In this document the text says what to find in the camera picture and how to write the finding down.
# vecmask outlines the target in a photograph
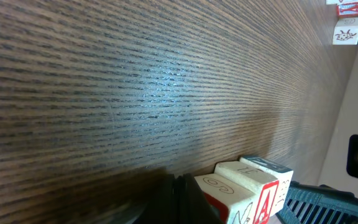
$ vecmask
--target wooden toy block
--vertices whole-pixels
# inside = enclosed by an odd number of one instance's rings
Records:
[[[287,197],[288,189],[290,187],[290,182],[293,175],[293,170],[258,156],[243,156],[240,158],[240,162],[273,175],[280,181],[270,216],[279,212],[284,206],[285,198]]]
[[[334,45],[356,45],[358,43],[358,17],[342,18],[334,29]]]
[[[338,16],[358,16],[358,2],[338,4],[336,14]]]
[[[214,173],[249,189],[258,196],[254,224],[265,224],[269,221],[278,189],[277,178],[238,161],[220,162],[216,164]]]
[[[358,2],[358,0],[326,0],[326,4],[344,4],[351,2]]]
[[[199,187],[224,223],[252,224],[256,194],[217,174],[195,177]]]

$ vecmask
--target wood grain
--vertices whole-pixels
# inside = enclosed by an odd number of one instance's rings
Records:
[[[334,10],[0,0],[0,223],[114,220],[164,173],[242,154],[315,184],[356,53]]]

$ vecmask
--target red letter a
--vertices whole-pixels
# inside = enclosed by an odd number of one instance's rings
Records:
[[[269,196],[270,196],[270,191],[267,193],[267,197],[266,197],[264,206],[262,207],[262,210],[259,213],[258,219],[256,219],[254,221],[254,223],[263,223],[266,218],[269,218],[269,216],[268,216],[269,213],[267,211],[267,206],[269,205]]]

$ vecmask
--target cartoon drawing on block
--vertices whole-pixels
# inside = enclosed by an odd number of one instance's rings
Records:
[[[348,30],[346,33],[341,30],[341,34],[335,34],[337,40],[349,40],[353,38],[357,33],[352,34],[351,30]]]
[[[355,19],[345,19],[345,24],[350,25],[353,24],[356,20]]]
[[[219,188],[219,191],[221,191],[223,193],[226,193],[226,194],[234,193],[234,190],[231,187],[229,187],[227,184],[225,184],[221,181],[218,181],[218,180],[210,178],[210,177],[204,177],[203,180],[210,186]]]
[[[339,5],[340,15],[358,14],[358,3]]]
[[[252,204],[253,204],[253,202],[251,202],[247,206],[246,210],[244,211],[244,214],[242,214],[241,219],[240,219],[240,211],[237,211],[236,217],[234,217],[234,220],[233,220],[233,224],[248,224],[249,223],[249,221],[251,220],[249,218],[249,215],[250,215],[249,213],[251,212]]]

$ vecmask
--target dark wood panel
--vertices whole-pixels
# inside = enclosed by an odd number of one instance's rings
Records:
[[[241,154],[315,184],[356,52],[335,23],[312,0],[0,0],[0,223],[114,219]]]

